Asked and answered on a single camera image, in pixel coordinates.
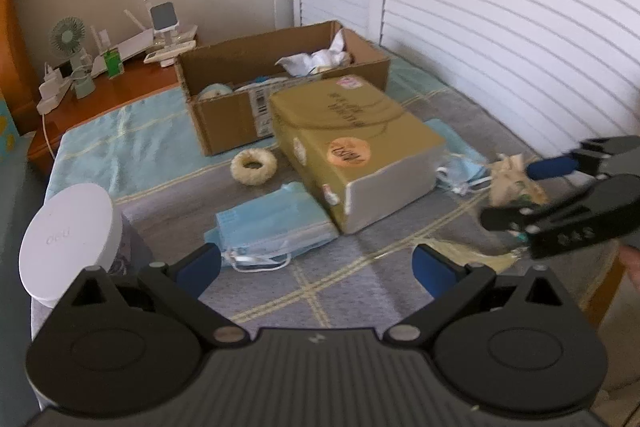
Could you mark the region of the cream drawstring pouch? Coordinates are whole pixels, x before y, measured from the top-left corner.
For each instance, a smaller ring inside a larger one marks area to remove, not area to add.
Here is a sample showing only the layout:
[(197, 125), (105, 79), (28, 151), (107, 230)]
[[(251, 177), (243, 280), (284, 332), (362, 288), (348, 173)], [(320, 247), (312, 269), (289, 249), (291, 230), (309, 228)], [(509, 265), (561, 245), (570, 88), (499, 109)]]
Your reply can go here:
[(529, 179), (522, 154), (499, 154), (488, 166), (490, 171), (489, 207), (541, 206), (549, 202), (544, 189)]

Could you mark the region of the blue white plush toy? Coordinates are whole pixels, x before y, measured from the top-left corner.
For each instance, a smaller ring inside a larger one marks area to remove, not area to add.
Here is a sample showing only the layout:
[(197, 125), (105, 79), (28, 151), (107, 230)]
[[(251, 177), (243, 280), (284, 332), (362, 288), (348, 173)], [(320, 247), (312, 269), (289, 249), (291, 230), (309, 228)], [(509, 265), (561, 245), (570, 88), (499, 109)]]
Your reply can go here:
[(207, 86), (198, 94), (198, 101), (213, 100), (220, 96), (226, 96), (233, 93), (233, 89), (223, 83), (213, 83)]

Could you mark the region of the blue face mask pack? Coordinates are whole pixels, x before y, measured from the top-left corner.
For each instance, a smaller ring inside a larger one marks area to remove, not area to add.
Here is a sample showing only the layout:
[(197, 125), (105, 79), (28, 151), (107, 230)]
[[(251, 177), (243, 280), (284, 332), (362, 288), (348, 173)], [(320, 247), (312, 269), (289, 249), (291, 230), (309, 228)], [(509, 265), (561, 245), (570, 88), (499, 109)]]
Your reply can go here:
[(340, 236), (300, 182), (218, 212), (215, 221), (204, 239), (217, 245), (225, 268), (240, 273), (283, 269), (294, 258)]

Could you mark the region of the white lid round jar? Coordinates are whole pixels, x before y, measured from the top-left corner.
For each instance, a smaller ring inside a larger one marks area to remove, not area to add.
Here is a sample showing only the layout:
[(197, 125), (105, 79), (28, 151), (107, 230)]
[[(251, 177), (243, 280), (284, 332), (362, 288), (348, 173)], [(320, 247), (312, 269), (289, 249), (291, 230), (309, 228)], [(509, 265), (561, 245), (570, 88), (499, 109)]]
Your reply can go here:
[(52, 309), (82, 269), (99, 265), (126, 275), (152, 260), (150, 247), (110, 194), (98, 184), (79, 183), (51, 197), (32, 218), (18, 272), (32, 299)]

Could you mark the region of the cream fuzzy scrunchie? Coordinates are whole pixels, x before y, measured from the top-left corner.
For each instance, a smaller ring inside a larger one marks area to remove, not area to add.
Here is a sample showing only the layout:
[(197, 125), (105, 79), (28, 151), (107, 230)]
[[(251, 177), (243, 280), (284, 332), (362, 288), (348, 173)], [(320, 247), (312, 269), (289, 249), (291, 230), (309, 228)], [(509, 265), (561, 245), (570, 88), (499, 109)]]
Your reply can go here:
[(277, 172), (276, 156), (264, 148), (249, 148), (236, 154), (230, 164), (233, 179), (246, 186), (265, 184)]

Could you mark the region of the gold tissue pack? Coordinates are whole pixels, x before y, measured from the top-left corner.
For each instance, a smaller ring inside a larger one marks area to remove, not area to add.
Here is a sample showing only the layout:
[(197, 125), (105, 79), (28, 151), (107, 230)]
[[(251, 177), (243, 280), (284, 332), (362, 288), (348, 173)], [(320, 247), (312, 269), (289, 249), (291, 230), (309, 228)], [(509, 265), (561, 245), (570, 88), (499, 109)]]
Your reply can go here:
[(308, 192), (355, 234), (431, 192), (445, 139), (361, 77), (303, 83), (269, 99), (273, 135)]

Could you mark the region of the brown cardboard box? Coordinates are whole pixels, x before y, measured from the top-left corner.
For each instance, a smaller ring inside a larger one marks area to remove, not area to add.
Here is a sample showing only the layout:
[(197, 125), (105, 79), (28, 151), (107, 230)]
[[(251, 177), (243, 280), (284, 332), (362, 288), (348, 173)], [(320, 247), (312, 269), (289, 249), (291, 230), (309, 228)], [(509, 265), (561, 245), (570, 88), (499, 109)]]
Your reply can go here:
[[(282, 57), (327, 49), (339, 30), (352, 54), (349, 66), (292, 77), (276, 65)], [(179, 55), (175, 69), (201, 150), (213, 156), (272, 135), (269, 98), (281, 90), (346, 75), (385, 90), (390, 58), (355, 31), (329, 20), (200, 46)], [(233, 93), (198, 101), (198, 94), (213, 83), (226, 84)]]

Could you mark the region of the wooden nightstand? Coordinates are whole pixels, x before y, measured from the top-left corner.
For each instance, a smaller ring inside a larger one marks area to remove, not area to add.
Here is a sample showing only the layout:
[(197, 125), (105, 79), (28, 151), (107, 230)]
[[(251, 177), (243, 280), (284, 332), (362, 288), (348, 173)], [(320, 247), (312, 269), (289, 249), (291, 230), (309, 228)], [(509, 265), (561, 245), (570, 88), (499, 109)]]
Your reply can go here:
[(96, 78), (96, 90), (78, 100), (68, 92), (61, 104), (43, 117), (43, 124), (35, 134), (28, 150), (28, 160), (43, 176), (50, 176), (53, 156), (63, 134), (111, 110), (142, 100), (153, 94), (178, 86), (174, 66), (163, 68), (158, 63), (144, 64), (142, 57), (125, 64), (125, 72), (110, 79)]

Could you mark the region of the yellow duck snack bag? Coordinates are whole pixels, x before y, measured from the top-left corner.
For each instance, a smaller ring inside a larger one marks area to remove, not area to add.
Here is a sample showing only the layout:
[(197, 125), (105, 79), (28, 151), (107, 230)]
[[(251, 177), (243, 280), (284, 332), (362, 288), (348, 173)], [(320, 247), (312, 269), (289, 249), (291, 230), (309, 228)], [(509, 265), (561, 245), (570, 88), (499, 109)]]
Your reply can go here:
[(21, 135), (4, 98), (0, 98), (0, 158), (6, 159), (16, 151)]

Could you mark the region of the small green box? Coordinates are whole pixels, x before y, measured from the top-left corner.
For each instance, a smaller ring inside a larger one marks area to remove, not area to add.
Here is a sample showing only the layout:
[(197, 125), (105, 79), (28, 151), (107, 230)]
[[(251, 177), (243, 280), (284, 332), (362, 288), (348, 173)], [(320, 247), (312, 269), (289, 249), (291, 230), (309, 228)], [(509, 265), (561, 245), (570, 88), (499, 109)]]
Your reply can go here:
[(120, 56), (117, 46), (107, 49), (103, 53), (103, 60), (108, 78), (113, 79), (122, 75), (124, 72), (124, 63), (122, 62), (122, 57)]

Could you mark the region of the white power strip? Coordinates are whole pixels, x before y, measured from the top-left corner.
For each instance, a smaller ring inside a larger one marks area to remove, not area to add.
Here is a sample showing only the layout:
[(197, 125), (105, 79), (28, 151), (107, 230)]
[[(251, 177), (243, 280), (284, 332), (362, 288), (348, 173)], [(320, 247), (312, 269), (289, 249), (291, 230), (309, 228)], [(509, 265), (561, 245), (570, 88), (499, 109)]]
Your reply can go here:
[(53, 69), (49, 64), (44, 64), (43, 80), (39, 85), (41, 100), (37, 104), (38, 113), (44, 116), (56, 109), (71, 85), (72, 78), (64, 77), (61, 69)]

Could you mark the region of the white wifi router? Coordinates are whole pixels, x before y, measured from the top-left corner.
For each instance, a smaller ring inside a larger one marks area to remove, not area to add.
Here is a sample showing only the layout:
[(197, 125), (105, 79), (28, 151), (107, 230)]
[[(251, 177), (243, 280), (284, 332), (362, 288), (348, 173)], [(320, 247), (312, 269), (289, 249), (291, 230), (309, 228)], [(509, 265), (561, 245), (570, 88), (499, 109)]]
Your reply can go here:
[[(128, 9), (124, 9), (124, 13), (139, 29), (137, 34), (117, 46), (120, 58), (126, 62), (154, 46), (154, 29), (144, 26)], [(99, 54), (93, 61), (91, 77), (96, 78), (104, 72), (106, 72), (106, 65), (103, 56)]]

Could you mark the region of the white crumpled cloth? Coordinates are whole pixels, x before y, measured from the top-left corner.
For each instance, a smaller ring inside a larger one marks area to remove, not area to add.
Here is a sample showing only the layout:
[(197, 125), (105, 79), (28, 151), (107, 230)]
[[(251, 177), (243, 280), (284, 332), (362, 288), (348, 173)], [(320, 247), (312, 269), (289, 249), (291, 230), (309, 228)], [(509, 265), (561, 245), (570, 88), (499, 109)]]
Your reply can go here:
[(277, 60), (292, 77), (307, 77), (318, 75), (320, 72), (346, 67), (352, 64), (352, 54), (346, 51), (343, 31), (337, 31), (330, 46), (314, 53), (297, 53)]

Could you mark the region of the wooden headboard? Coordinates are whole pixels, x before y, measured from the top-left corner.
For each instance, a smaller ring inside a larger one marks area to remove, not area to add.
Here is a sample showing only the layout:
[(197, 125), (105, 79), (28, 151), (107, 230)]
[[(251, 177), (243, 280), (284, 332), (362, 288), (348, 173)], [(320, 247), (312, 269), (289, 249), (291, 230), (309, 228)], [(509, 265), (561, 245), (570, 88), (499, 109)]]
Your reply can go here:
[(1, 92), (21, 134), (35, 131), (40, 115), (37, 75), (26, 48), (14, 0), (0, 0)]

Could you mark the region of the green desk fan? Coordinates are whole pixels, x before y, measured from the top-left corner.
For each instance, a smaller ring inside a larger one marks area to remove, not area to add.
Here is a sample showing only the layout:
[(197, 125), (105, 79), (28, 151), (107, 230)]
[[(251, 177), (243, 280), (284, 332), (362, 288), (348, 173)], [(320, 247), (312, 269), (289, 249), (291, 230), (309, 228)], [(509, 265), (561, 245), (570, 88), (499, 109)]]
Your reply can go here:
[(87, 98), (96, 85), (91, 77), (93, 58), (84, 46), (85, 23), (78, 17), (59, 20), (51, 29), (49, 43), (52, 51), (62, 57), (62, 78), (74, 90), (76, 98)]

